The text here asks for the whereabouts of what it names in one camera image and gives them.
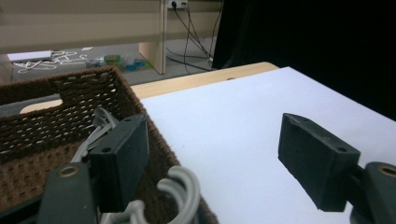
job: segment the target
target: table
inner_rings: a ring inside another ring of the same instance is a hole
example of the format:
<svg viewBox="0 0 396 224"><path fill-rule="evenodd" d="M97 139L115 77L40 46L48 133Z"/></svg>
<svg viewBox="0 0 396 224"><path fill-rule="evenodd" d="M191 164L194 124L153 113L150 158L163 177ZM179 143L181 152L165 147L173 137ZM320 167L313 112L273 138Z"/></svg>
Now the table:
<svg viewBox="0 0 396 224"><path fill-rule="evenodd" d="M350 204L344 213L317 210L277 159L285 112L355 147L362 167L396 163L395 121L290 67L255 63L132 89L220 223L349 223Z"/></svg>

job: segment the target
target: white table surface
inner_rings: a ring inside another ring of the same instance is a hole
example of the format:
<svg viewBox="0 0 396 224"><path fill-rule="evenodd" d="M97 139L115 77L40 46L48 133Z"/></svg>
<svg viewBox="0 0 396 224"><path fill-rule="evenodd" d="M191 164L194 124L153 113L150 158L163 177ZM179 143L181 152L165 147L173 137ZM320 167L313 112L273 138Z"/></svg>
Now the white table surface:
<svg viewBox="0 0 396 224"><path fill-rule="evenodd" d="M290 67L142 100L220 223L349 223L318 210L277 158L283 113L312 119L370 161L396 164L396 122Z"/></svg>

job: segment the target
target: wicker basket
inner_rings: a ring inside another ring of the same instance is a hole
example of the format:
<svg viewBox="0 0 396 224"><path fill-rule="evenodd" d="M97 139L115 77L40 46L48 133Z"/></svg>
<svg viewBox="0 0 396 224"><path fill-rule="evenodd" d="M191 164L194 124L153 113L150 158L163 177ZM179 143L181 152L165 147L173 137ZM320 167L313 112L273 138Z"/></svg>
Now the wicker basket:
<svg viewBox="0 0 396 224"><path fill-rule="evenodd" d="M115 66L0 86L0 105L59 94L62 104L0 118L0 213L43 193L49 171L69 163L78 146L93 130L93 110L101 106L117 119L145 114ZM135 193L146 204L149 223L167 223L177 215L177 206L156 185L167 171L179 165L148 116L149 160ZM202 198L201 223L218 223Z"/></svg>

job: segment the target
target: power outlet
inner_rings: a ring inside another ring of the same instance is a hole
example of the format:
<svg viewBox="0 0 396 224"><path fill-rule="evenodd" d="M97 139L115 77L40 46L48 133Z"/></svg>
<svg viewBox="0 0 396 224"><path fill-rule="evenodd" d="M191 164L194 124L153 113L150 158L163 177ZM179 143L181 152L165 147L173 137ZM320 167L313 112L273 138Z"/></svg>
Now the power outlet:
<svg viewBox="0 0 396 224"><path fill-rule="evenodd" d="M185 8L185 5L189 2L188 0L168 0L168 8L172 8L172 3L176 3L176 8Z"/></svg>

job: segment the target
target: black cable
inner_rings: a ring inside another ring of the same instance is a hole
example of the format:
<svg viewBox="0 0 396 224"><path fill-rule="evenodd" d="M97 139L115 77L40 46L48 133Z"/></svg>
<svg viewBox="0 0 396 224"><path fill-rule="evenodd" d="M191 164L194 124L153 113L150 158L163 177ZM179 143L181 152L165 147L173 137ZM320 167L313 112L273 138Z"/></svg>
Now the black cable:
<svg viewBox="0 0 396 224"><path fill-rule="evenodd" d="M191 14L190 14L189 5L186 5L185 8L186 8L186 11L187 11L187 15L189 16L189 22L191 23L192 30L194 31L195 36L197 37L197 41L198 41L199 45L201 46L202 51L204 52L204 54L205 54L208 58L211 58L210 53L208 53L207 50L205 49L205 47L201 44L201 41L200 41L199 38L198 38L198 34L197 34L196 31L195 31L194 24L192 23L192 20L191 20Z"/></svg>
<svg viewBox="0 0 396 224"><path fill-rule="evenodd" d="M178 15L178 13L177 13L175 7L174 7L174 11L175 11L175 13L176 13L178 19L181 21L181 23L182 23L182 24L184 25L184 27L187 29L188 34L191 35L191 36L193 37L193 39L191 40L192 43L193 43L198 49L200 49L200 50L206 55L206 57L208 57L208 56L207 56L207 51L205 50L205 48L203 48L202 45L199 46L197 43L194 42L194 40L195 40L196 42L200 43L198 37L195 36L195 35L190 31L190 24L191 24L191 23L190 23L190 21L191 21L190 15L189 15L189 27L187 27L186 23L184 23L184 21L183 21L183 20L181 19L181 17Z"/></svg>
<svg viewBox="0 0 396 224"><path fill-rule="evenodd" d="M181 62L181 61L179 61L179 60L176 60L176 59L173 59L173 58L171 58L171 57L169 57L169 56L166 56L166 58L168 58L169 60L171 60L171 61L173 61L173 62L176 62L176 63L183 63L183 62ZM186 64L186 65L188 65L188 66L191 66L191 67L195 67L195 68L204 70L204 71L208 71L208 72L212 71L212 70L210 70L210 69L203 68L203 67L200 67L200 66L196 66L196 65L193 65L193 64L190 64L190 63L184 63L184 64Z"/></svg>
<svg viewBox="0 0 396 224"><path fill-rule="evenodd" d="M186 48L184 48L184 55L183 55L184 68L186 68L187 73L190 75L191 73L189 69L187 69L187 64L186 64L186 53L187 53L187 46L189 45L189 38L190 38L190 23L189 23L189 29L187 29Z"/></svg>

